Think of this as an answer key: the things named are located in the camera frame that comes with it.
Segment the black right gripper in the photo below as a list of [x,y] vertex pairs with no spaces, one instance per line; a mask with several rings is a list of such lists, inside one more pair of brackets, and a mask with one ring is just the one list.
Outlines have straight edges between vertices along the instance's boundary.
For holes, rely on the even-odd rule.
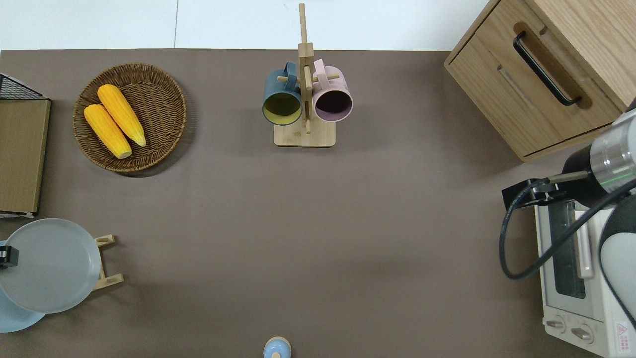
[[[539,181],[537,178],[526,179],[511,185],[502,190],[502,199],[506,210],[511,208],[514,199],[518,193],[522,192],[527,186]],[[522,196],[515,208],[524,208],[528,206],[549,206],[559,202],[568,202],[568,195],[564,190],[559,188],[558,183],[546,183],[535,186],[528,193]]]

